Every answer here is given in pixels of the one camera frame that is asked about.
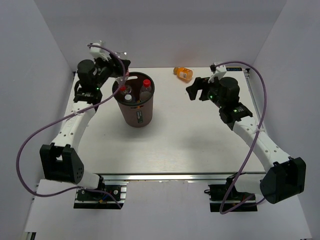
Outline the clear bottle red label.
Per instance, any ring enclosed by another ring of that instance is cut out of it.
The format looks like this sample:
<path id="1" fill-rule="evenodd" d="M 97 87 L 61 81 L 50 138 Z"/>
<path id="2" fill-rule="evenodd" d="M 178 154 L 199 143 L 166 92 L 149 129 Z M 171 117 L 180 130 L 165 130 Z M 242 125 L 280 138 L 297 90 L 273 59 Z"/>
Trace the clear bottle red label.
<path id="1" fill-rule="evenodd" d="M 115 55 L 119 58 L 119 59 L 128 59 L 127 53 L 126 52 L 115 52 Z M 116 87 L 114 88 L 116 92 L 116 95 L 121 95 L 121 96 L 125 96 L 127 94 L 130 94 L 131 92 L 131 87 L 126 85 L 126 82 L 129 78 L 129 70 L 127 72 L 127 74 L 125 75 L 125 77 L 123 76 L 119 76 L 116 78 Z"/>

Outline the blue label water bottle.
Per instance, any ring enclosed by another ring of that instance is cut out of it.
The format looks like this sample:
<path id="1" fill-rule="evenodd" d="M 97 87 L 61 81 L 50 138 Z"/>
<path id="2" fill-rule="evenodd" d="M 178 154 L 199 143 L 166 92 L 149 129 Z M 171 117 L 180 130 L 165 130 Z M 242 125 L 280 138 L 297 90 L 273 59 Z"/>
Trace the blue label water bottle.
<path id="1" fill-rule="evenodd" d="M 133 97 L 132 97 L 131 94 L 126 94 L 126 95 L 124 96 L 124 100 L 125 100 L 126 102 L 131 102 L 131 101 L 133 100 Z"/>

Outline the red cap bottle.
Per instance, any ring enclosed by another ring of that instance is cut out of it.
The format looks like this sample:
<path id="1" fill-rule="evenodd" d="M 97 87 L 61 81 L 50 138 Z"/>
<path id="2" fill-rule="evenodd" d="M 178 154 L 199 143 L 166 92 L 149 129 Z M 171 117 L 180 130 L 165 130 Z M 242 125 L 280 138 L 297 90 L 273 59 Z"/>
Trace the red cap bottle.
<path id="1" fill-rule="evenodd" d="M 152 92 L 151 81 L 149 79 L 145 79 L 142 83 L 142 87 L 139 93 L 139 99 L 141 102 L 146 101 Z"/>

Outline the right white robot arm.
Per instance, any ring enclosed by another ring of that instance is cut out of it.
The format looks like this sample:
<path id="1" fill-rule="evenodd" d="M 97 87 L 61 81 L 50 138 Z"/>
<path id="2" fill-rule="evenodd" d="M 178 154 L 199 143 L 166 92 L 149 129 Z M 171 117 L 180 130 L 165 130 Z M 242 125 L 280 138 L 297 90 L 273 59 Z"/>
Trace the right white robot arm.
<path id="1" fill-rule="evenodd" d="M 252 112 L 240 102 L 240 87 L 232 77 L 197 77 L 186 88 L 190 100 L 195 100 L 198 91 L 201 101 L 211 101 L 219 109 L 220 119 L 237 134 L 261 162 L 265 173 L 250 176 L 239 171 L 226 180 L 226 195 L 236 200 L 243 193 L 263 196 L 269 203 L 276 204 L 305 189 L 306 163 L 293 158 L 262 130 Z"/>

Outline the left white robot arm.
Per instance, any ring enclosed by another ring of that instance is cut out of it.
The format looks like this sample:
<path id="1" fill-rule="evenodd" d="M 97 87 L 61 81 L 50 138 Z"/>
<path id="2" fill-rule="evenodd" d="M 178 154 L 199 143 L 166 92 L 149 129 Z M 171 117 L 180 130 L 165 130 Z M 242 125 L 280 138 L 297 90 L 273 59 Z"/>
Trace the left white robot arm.
<path id="1" fill-rule="evenodd" d="M 71 116 L 50 144 L 40 148 L 40 159 L 47 180 L 72 183 L 87 188 L 94 199 L 105 196 L 103 178 L 85 170 L 78 155 L 81 138 L 102 100 L 101 87 L 108 78 L 122 78 L 130 60 L 110 57 L 85 59 L 77 65 Z"/>

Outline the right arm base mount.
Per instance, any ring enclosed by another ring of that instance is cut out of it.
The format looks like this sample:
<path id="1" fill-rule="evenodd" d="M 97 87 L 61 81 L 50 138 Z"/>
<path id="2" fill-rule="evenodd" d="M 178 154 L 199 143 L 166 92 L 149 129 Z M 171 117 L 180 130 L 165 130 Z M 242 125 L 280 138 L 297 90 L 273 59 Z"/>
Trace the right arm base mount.
<path id="1" fill-rule="evenodd" d="M 223 183 L 214 183 L 208 185 L 208 189 L 205 189 L 204 194 L 209 196 L 209 207 L 211 213 L 218 213 L 220 211 L 220 206 L 223 201 L 223 198 L 232 183 L 232 180 L 235 178 L 235 174 L 229 176 Z M 226 198 L 225 204 L 223 205 L 222 211 L 236 206 L 240 202 L 244 201 L 251 194 L 247 192 L 238 192 L 235 187 L 232 188 L 228 197 Z M 258 207 L 256 205 L 256 197 L 251 197 L 244 204 L 239 206 L 238 208 L 232 210 L 232 212 L 257 212 Z"/>

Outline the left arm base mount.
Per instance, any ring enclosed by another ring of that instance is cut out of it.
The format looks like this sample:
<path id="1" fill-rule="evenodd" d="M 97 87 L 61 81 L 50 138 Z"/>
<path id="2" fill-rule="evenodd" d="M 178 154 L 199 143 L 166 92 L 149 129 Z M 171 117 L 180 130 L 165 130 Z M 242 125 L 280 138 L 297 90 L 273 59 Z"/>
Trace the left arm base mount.
<path id="1" fill-rule="evenodd" d="M 74 198 L 74 209 L 120 210 L 126 199 L 127 183 L 123 181 L 102 180 L 97 191 L 80 189 Z"/>

